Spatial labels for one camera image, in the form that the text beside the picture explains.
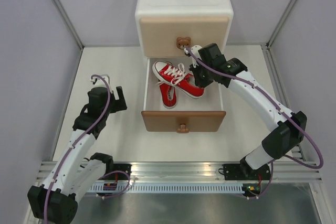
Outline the red sneaker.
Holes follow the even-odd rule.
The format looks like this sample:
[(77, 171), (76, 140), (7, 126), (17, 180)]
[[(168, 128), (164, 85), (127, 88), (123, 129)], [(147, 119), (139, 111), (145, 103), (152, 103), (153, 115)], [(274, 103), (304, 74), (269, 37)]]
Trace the red sneaker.
[(152, 65), (152, 71), (158, 79), (158, 85), (167, 84), (183, 91), (193, 99), (199, 99), (204, 94), (204, 88), (199, 88), (192, 83), (194, 76), (186, 72), (183, 63), (179, 63), (176, 67), (165, 61), (156, 61)]
[(177, 104), (177, 95), (175, 88), (161, 81), (158, 82), (158, 86), (160, 89), (163, 105), (167, 109), (174, 108)]

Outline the brown bottom drawer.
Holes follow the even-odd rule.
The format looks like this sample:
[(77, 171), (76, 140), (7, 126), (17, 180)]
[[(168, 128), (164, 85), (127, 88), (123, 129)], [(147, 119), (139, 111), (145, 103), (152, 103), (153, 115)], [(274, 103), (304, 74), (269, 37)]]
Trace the brown bottom drawer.
[(180, 124), (185, 124), (190, 132), (218, 131), (226, 111), (219, 84), (212, 83), (205, 88), (204, 95), (193, 99), (179, 89), (176, 90), (177, 104), (167, 109), (162, 103), (157, 85), (158, 79), (152, 71), (152, 65), (158, 58), (148, 58), (144, 102), (141, 115), (149, 132), (176, 132)]

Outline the brown bear knob top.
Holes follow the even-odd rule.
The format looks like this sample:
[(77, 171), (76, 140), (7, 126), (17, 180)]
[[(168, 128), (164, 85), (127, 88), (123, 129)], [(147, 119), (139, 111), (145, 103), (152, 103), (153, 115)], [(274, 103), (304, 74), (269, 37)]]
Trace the brown bear knob top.
[(177, 37), (176, 46), (180, 50), (183, 50), (185, 47), (190, 47), (191, 38), (190, 37)]

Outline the bear knob bottom drawer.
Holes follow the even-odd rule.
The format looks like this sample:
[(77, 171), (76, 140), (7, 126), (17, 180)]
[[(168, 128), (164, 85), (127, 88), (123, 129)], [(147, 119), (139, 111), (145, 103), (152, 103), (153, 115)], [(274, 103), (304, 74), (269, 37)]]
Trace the bear knob bottom drawer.
[(180, 124), (180, 126), (176, 129), (176, 132), (184, 134), (184, 133), (189, 133), (190, 130), (185, 124)]

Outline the beige top drawer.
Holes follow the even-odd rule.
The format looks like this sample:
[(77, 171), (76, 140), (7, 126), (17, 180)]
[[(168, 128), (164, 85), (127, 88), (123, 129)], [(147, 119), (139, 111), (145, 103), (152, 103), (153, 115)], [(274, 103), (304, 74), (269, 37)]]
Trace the beige top drawer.
[(190, 37), (191, 46), (216, 43), (223, 48), (229, 30), (228, 16), (150, 16), (140, 18), (141, 47), (148, 58), (181, 57), (177, 37)]

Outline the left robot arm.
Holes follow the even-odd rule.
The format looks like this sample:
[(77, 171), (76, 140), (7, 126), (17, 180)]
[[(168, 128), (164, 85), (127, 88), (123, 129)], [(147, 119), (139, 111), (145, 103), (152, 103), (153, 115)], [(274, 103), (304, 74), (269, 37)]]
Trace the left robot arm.
[(89, 102), (75, 119), (70, 141), (50, 174), (40, 186), (31, 186), (27, 197), (35, 218), (53, 223), (71, 223), (78, 204), (99, 179), (114, 176), (112, 156), (94, 153), (84, 169), (80, 165), (106, 126), (108, 116), (127, 109), (122, 87), (118, 99), (106, 87), (88, 92)]

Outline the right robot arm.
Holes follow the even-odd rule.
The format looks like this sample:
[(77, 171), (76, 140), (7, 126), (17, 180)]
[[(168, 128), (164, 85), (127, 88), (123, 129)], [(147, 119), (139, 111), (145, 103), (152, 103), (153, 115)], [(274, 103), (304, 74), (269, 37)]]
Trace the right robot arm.
[(301, 111), (292, 112), (273, 98), (239, 59), (226, 60), (216, 43), (186, 47), (184, 53), (192, 58), (190, 71), (198, 87), (205, 88), (212, 82), (222, 84), (240, 96), (270, 132), (257, 148), (240, 160), (239, 172), (243, 178), (254, 178), (261, 167), (282, 158), (301, 143), (306, 115)]

